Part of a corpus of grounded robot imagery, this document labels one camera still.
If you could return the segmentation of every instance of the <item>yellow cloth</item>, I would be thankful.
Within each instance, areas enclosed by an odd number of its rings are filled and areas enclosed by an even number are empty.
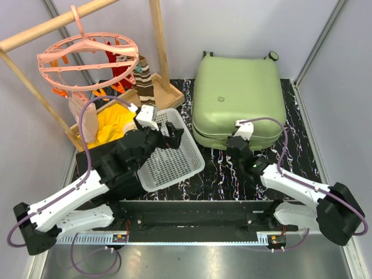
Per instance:
[[[99,127],[96,141],[88,143],[88,148],[91,149],[123,137],[124,126],[132,122],[134,116],[135,113],[117,103],[104,109],[98,114]]]

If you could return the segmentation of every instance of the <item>green suitcase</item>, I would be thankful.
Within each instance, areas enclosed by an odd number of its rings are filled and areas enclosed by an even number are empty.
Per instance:
[[[227,138],[237,131],[236,120],[272,117],[284,124],[285,106],[275,62],[207,54],[195,79],[191,113],[195,140],[223,150]],[[281,132],[275,122],[256,121],[251,150],[272,146]]]

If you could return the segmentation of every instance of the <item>white laundry basket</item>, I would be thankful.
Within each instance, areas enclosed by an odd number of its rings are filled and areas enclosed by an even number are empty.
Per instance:
[[[148,192],[164,189],[190,178],[205,166],[202,154],[178,111],[165,109],[158,112],[156,122],[162,124],[163,135],[168,135],[165,126],[167,121],[172,122],[177,129],[184,129],[181,145],[178,149],[156,148],[137,171],[142,187]]]

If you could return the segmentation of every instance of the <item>gray wall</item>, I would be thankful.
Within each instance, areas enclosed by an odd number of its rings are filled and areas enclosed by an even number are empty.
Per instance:
[[[299,88],[332,183],[372,222],[372,2],[349,1]],[[372,273],[372,232],[357,238]]]
[[[54,0],[60,13],[89,0]],[[282,77],[297,77],[337,0],[160,0],[171,78],[194,78],[202,51],[229,57],[263,57],[278,52]],[[131,38],[159,71],[148,0],[122,0],[82,19],[86,32]],[[78,34],[76,24],[68,26]],[[104,54],[84,56],[93,64]],[[92,73],[110,78],[110,71]]]
[[[2,2],[0,18],[2,40],[48,20],[49,16],[39,0],[12,0]],[[36,54],[59,40],[55,32],[10,52],[9,56],[65,120],[73,124],[66,100],[51,92],[37,68]],[[0,277],[20,279],[25,278],[31,257],[25,248],[11,248],[6,243],[8,231],[16,223],[13,207],[19,202],[38,202],[61,188],[73,145],[2,60],[0,72]],[[22,243],[18,231],[13,242]]]

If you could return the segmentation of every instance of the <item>striped sock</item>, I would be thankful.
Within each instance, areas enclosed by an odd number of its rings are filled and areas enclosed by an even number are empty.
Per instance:
[[[137,94],[143,105],[154,105],[155,97],[153,95],[153,85],[150,75],[149,65],[147,64],[146,58],[139,56],[139,64],[141,65],[142,71],[133,71],[135,86]]]

